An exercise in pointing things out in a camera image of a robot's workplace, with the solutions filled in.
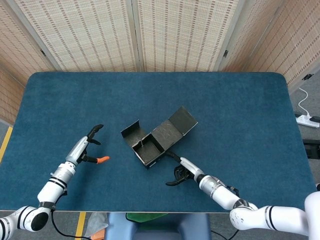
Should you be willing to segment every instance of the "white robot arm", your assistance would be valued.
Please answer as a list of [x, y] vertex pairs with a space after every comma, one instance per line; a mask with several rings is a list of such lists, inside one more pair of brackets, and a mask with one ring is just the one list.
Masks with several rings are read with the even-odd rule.
[[1, 240], [10, 239], [17, 229], [30, 232], [41, 230], [46, 225], [50, 212], [56, 209], [59, 198], [66, 195], [67, 185], [76, 173], [76, 166], [82, 161], [100, 164], [109, 159], [108, 156], [102, 158], [87, 156], [89, 143], [100, 145], [93, 137], [102, 127], [102, 124], [95, 126], [87, 136], [81, 138], [67, 155], [66, 162], [60, 164], [57, 170], [51, 174], [50, 179], [37, 196], [39, 200], [38, 208], [24, 206], [11, 215], [0, 218]]
[[230, 210], [230, 221], [236, 229], [270, 229], [309, 236], [309, 240], [320, 239], [319, 191], [310, 194], [305, 199], [305, 212], [295, 207], [286, 206], [264, 206], [258, 209], [251, 202], [241, 199], [231, 192], [218, 178], [205, 175], [188, 159], [178, 157], [173, 152], [168, 152], [168, 154], [187, 170], [180, 169], [180, 176], [193, 178], [199, 188], [211, 199], [222, 208]]

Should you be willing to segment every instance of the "black box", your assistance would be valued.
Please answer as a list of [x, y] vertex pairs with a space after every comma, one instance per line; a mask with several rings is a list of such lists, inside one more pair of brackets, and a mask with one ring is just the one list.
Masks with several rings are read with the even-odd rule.
[[121, 134], [148, 169], [197, 123], [197, 120], [181, 106], [168, 120], [149, 134], [140, 128], [139, 120], [124, 129]]

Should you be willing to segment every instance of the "white cable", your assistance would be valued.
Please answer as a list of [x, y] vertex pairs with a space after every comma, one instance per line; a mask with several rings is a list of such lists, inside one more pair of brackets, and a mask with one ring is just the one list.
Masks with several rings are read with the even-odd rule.
[[308, 93], [307, 93], [307, 91], [303, 90], [303, 89], [300, 88], [300, 87], [299, 87], [299, 89], [300, 89], [301, 91], [305, 92], [306, 97], [305, 97], [304, 99], [302, 99], [302, 100], [298, 103], [298, 106], [299, 106], [300, 108], [302, 108], [303, 110], [305, 110], [305, 111], [306, 111], [306, 115], [307, 115], [308, 117], [310, 117], [309, 112], [300, 105], [304, 100], [306, 100], [306, 99], [308, 98]]

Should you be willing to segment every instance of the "table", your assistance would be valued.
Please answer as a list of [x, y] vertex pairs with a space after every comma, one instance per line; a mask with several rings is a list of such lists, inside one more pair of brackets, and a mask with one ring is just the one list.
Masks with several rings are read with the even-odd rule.
[[198, 124], [173, 147], [258, 207], [304, 208], [316, 187], [285, 79], [277, 73], [38, 72], [26, 86], [0, 165], [0, 209], [37, 206], [37, 194], [74, 144], [104, 124], [57, 210], [206, 212], [224, 210], [188, 180], [169, 187], [177, 163], [146, 170], [121, 131], [139, 120], [151, 132], [184, 106]]

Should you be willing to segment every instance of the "floor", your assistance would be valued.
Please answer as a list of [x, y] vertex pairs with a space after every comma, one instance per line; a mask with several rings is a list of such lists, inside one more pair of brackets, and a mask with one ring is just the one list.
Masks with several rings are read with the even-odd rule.
[[[302, 86], [309, 94], [309, 97], [301, 104], [306, 108], [311, 116], [320, 116], [320, 72], [307, 80]], [[303, 113], [304, 111], [298, 107], [298, 102], [305, 97], [305, 93], [297, 90], [291, 96], [292, 107], [295, 111]], [[6, 135], [8, 127], [0, 122], [0, 145]], [[320, 140], [320, 128], [310, 128], [306, 126], [299, 126], [300, 133], [303, 139]], [[320, 183], [320, 160], [310, 159], [310, 168], [313, 173], [313, 177], [316, 183]], [[0, 217], [9, 215], [8, 211], [0, 211]], [[85, 216], [85, 224], [83, 228], [83, 234], [86, 231], [87, 222], [90, 217], [88, 212]], [[58, 228], [66, 234], [74, 235], [78, 226], [79, 213], [78, 212], [56, 212], [54, 215], [55, 222]], [[227, 213], [216, 213], [210, 215], [211, 229], [216, 231], [226, 238], [229, 238], [235, 232], [235, 229], [230, 223], [229, 215]], [[51, 222], [42, 229], [40, 232], [32, 233], [27, 231], [17, 231], [12, 240], [61, 240], [64, 237], [60, 236], [53, 228]], [[212, 233], [212, 240], [222, 240], [223, 238]], [[270, 231], [265, 229], [251, 229], [246, 231], [240, 231], [234, 240], [307, 240], [308, 238], [301, 235]]]

